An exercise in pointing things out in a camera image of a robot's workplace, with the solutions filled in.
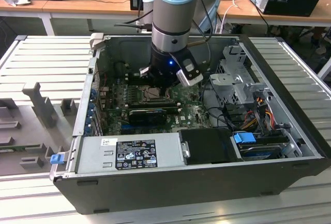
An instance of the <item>motherboard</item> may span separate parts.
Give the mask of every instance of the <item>motherboard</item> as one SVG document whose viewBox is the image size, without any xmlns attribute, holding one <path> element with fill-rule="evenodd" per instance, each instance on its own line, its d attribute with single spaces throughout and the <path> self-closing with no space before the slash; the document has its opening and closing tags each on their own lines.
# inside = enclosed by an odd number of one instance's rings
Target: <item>motherboard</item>
<svg viewBox="0 0 331 224">
<path fill-rule="evenodd" d="M 177 85 L 161 95 L 159 88 L 117 79 L 101 90 L 105 135 L 165 133 L 211 127 L 197 85 L 188 88 Z"/>
</svg>

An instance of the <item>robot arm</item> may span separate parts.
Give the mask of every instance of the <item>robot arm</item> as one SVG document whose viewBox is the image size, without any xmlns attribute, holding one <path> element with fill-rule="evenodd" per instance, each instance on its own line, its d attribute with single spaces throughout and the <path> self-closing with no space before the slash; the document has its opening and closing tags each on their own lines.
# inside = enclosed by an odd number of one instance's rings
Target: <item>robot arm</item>
<svg viewBox="0 0 331 224">
<path fill-rule="evenodd" d="M 184 86 L 192 86 L 203 79 L 187 49 L 197 2 L 154 0 L 151 62 L 141 71 L 154 86 L 167 88 L 178 80 Z"/>
</svg>

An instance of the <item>power supply label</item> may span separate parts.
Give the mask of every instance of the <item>power supply label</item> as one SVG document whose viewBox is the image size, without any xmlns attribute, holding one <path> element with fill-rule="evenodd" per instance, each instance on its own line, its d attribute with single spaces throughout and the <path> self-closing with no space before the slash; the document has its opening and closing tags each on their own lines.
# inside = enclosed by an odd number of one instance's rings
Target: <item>power supply label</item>
<svg viewBox="0 0 331 224">
<path fill-rule="evenodd" d="M 130 170 L 154 167 L 157 167 L 155 140 L 116 143 L 116 169 Z"/>
</svg>

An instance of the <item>white paper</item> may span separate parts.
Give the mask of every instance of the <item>white paper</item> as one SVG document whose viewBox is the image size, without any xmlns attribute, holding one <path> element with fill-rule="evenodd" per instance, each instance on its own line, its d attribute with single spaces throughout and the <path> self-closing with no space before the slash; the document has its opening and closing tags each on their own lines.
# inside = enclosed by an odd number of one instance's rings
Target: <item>white paper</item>
<svg viewBox="0 0 331 224">
<path fill-rule="evenodd" d="M 16 5 L 25 5 L 31 3 L 29 0 L 4 0 L 4 1 L 14 7 L 16 7 Z"/>
</svg>

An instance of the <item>blue latch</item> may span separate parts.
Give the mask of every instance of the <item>blue latch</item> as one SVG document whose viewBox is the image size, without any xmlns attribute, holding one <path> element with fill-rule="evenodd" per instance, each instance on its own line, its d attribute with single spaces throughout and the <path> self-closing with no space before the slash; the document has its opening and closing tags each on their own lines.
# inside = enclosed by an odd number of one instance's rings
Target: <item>blue latch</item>
<svg viewBox="0 0 331 224">
<path fill-rule="evenodd" d="M 50 160 L 52 165 L 64 163 L 64 154 L 53 154 Z"/>
<path fill-rule="evenodd" d="M 257 141 L 251 132 L 238 132 L 233 138 L 236 143 L 255 143 Z"/>
</svg>

